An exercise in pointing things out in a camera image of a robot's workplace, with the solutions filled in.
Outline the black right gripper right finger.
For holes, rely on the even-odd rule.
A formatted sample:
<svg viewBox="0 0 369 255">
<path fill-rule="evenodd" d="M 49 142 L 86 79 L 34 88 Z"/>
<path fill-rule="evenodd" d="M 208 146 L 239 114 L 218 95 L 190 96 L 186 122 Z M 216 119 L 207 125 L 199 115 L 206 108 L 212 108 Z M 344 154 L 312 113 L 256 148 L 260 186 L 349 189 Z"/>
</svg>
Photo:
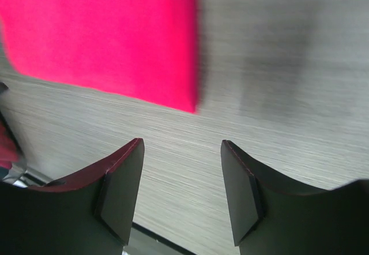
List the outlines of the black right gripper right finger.
<svg viewBox="0 0 369 255">
<path fill-rule="evenodd" d="M 221 144 L 221 166 L 241 254 L 368 253 L 368 180 L 321 189 L 259 162 L 229 140 Z"/>
</svg>

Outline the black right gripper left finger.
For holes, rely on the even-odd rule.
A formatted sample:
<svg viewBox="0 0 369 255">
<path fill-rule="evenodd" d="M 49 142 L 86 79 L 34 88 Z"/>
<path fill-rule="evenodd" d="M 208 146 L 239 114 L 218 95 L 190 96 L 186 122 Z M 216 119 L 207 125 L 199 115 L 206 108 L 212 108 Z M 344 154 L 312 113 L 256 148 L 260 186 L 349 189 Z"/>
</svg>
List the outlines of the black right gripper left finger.
<svg viewBox="0 0 369 255">
<path fill-rule="evenodd" d="M 44 186 L 1 183 L 2 254 L 121 254 L 128 244 L 144 161 L 135 138 Z"/>
</svg>

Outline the pink t shirt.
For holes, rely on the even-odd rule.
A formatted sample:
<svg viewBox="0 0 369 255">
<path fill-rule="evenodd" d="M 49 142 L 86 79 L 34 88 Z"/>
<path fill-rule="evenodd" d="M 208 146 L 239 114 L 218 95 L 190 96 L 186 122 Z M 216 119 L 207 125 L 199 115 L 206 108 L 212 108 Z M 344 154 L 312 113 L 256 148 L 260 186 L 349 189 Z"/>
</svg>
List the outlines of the pink t shirt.
<svg viewBox="0 0 369 255">
<path fill-rule="evenodd" d="M 19 73 L 193 113 L 197 0 L 1 0 Z"/>
</svg>

